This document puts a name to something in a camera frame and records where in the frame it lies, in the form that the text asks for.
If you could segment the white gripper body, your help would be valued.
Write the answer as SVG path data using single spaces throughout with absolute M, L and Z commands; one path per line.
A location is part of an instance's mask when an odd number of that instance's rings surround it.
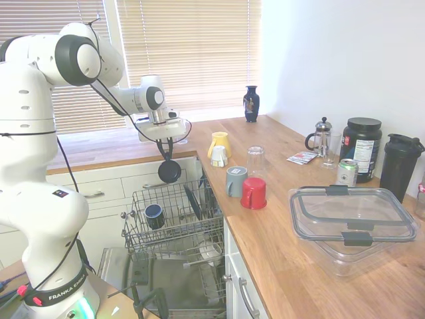
M 137 121 L 137 129 L 143 133 L 139 133 L 139 139 L 143 142 L 156 140 L 165 142 L 167 138 L 182 138 L 186 134 L 186 124 L 181 118 L 171 119 L 159 125 L 149 120 Z

